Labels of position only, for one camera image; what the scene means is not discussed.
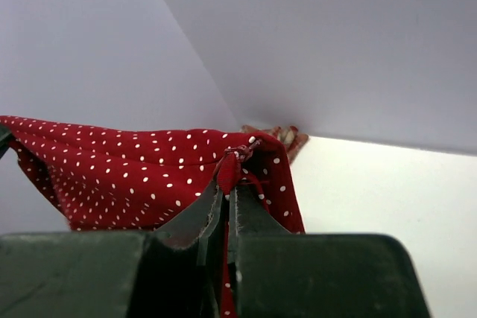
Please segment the red plaid skirt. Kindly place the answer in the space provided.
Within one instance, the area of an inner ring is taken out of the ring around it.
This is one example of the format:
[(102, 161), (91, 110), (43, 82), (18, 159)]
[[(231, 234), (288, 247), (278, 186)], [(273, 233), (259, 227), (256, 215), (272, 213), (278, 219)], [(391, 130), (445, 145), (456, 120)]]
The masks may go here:
[(275, 126), (270, 129), (259, 129), (250, 125), (243, 125), (241, 127), (241, 132), (262, 132), (280, 141), (286, 149), (290, 165), (294, 162), (298, 153), (303, 149), (303, 146), (309, 141), (309, 135), (300, 132), (299, 129), (293, 125), (288, 127)]

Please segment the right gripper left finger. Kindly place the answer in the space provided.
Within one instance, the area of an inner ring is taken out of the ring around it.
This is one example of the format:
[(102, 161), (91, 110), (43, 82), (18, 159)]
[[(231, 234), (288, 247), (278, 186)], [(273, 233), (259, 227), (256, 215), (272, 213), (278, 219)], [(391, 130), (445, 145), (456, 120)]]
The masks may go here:
[(154, 232), (1, 237), (3, 317), (219, 317), (222, 193)]

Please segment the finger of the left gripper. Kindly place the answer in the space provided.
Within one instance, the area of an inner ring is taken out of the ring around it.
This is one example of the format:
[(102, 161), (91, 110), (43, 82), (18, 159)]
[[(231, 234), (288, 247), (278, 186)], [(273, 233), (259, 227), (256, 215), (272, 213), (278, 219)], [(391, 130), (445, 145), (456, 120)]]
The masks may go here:
[(12, 138), (12, 132), (3, 124), (0, 125), (0, 158), (10, 149), (9, 142)]

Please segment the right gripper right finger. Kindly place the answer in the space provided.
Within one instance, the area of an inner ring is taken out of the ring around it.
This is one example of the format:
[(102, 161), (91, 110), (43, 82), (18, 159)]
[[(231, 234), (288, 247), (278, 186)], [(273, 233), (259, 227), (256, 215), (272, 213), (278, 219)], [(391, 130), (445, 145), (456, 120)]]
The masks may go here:
[(239, 317), (429, 317), (406, 248), (380, 234), (294, 234), (253, 192), (230, 195), (227, 263)]

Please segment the red polka dot skirt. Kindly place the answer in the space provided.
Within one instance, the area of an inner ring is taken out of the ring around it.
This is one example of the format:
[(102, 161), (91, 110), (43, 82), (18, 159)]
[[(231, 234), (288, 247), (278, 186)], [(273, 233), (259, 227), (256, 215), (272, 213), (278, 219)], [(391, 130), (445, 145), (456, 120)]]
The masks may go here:
[(230, 195), (253, 192), (284, 228), (304, 234), (285, 147), (262, 132), (127, 131), (4, 115), (19, 167), (70, 232), (154, 232), (210, 183), (222, 193), (221, 314), (239, 317), (227, 263)]

